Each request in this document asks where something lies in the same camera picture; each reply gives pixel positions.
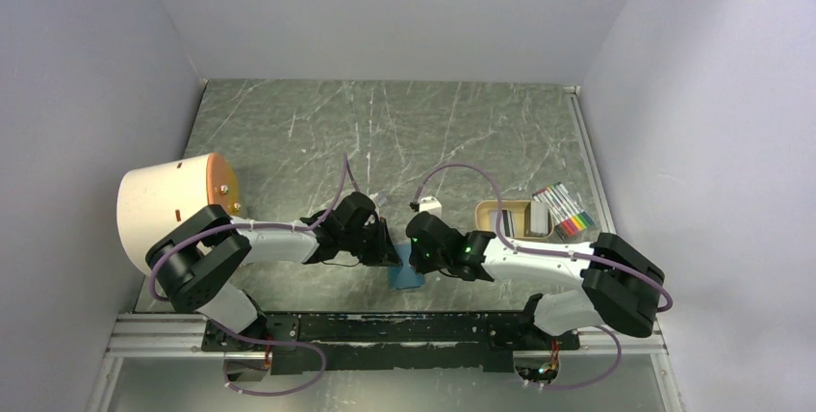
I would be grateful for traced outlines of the blue leather card holder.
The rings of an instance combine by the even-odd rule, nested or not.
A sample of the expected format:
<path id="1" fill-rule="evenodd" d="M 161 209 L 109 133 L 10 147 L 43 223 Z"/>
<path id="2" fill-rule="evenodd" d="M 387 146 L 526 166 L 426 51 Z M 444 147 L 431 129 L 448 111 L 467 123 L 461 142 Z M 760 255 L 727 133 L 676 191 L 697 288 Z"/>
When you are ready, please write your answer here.
<path id="1" fill-rule="evenodd" d="M 389 289 L 395 291 L 419 289 L 424 285 L 425 278 L 423 274 L 417 274 L 412 270 L 407 256 L 407 244 L 399 244 L 395 247 L 402 259 L 402 267 L 388 267 Z"/>

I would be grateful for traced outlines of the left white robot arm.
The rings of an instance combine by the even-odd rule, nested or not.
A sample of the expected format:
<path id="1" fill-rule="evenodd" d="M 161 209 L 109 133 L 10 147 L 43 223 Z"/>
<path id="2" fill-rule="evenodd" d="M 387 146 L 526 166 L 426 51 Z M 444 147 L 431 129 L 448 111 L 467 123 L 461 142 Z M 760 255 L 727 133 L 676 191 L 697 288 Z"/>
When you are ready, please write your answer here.
<path id="1" fill-rule="evenodd" d="M 324 263 L 341 252 L 368 267 L 401 264 L 387 222 L 359 192 L 292 223 L 231 217 L 207 205 L 153 244 L 143 262 L 152 289 L 161 289 L 175 311 L 205 316 L 239 348 L 252 350 L 265 340 L 268 319 L 231 284 L 236 270 L 258 261 Z"/>

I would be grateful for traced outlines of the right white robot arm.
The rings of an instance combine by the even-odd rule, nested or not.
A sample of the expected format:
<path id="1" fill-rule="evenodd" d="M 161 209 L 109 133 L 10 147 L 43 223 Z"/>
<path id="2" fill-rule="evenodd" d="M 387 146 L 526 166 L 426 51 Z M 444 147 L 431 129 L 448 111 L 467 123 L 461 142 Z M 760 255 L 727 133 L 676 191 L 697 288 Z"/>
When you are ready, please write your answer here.
<path id="1" fill-rule="evenodd" d="M 530 348 L 600 324 L 648 338 L 665 299 L 663 270 L 613 233 L 578 244 L 510 240 L 492 231 L 461 233 L 428 212 L 416 214 L 405 233 L 418 273 L 443 270 L 464 281 L 521 279 L 560 287 L 559 294 L 534 297 L 532 314 L 519 324 Z"/>

